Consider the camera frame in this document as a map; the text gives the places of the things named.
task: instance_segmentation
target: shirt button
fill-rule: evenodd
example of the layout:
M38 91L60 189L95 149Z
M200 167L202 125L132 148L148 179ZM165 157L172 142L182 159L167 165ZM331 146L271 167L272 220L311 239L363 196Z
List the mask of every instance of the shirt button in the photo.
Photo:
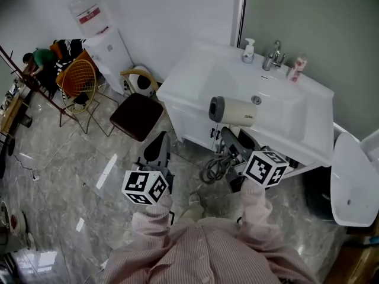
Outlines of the shirt button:
M208 283L211 278L209 276L206 276L203 280L201 280L202 283Z

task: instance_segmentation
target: yellow wire chair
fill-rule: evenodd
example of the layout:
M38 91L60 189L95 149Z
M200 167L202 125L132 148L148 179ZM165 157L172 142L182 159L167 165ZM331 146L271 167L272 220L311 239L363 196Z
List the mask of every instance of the yellow wire chair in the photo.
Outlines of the yellow wire chair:
M89 121L92 118L102 130L102 132L107 137L109 137L113 132L114 125L112 125L111 131L109 133L106 133L98 121L94 118L94 112L100 105L100 102L95 100L95 94L97 93L97 90L96 72L90 62L87 60L77 60L72 62L71 65L67 68L65 77L63 78L62 82L62 99L65 105L65 109L73 114L85 134L88 133ZM109 100L112 100L117 104L117 107L119 107L119 104L116 100L113 100L101 92L98 92L98 94L108 98ZM96 106L91 112L89 111L89 106L92 102L96 102ZM76 115L85 111L88 112L89 119L86 125L86 129L84 130L81 122L78 120Z

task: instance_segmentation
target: person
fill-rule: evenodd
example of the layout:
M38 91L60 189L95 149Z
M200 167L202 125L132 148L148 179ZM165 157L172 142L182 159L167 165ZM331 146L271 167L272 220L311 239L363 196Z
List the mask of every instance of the person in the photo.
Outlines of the person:
M197 195L168 228L168 192L146 213L133 215L134 241L113 253L100 283L314 283L300 255L286 246L277 225L268 224L272 206L265 189L245 179L242 223L201 218Z
M48 90L50 99L54 97L57 90L56 74L53 70L56 60L56 55L46 49L37 49L33 53L26 53L23 57L23 62L29 67L30 75L36 77Z

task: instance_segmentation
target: cabinet door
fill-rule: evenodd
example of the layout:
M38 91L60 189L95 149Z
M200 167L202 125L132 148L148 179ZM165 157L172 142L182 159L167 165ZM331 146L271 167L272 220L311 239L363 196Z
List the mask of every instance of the cabinet door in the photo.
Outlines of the cabinet door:
M217 124L202 114L182 111L175 106L173 110L180 122L181 137L212 150Z
M221 143L221 130L223 129L223 127L229 127L229 125L218 124L216 127L216 134L214 136L214 142L213 142L213 146L212 146L213 151L217 151L218 145L220 145L220 143Z

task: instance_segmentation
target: sink drain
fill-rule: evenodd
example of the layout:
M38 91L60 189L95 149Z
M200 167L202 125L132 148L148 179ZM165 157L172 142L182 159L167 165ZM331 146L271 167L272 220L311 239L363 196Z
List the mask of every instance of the sink drain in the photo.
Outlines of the sink drain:
M259 105L262 103L262 99L258 96L251 97L251 102L253 102L255 105Z

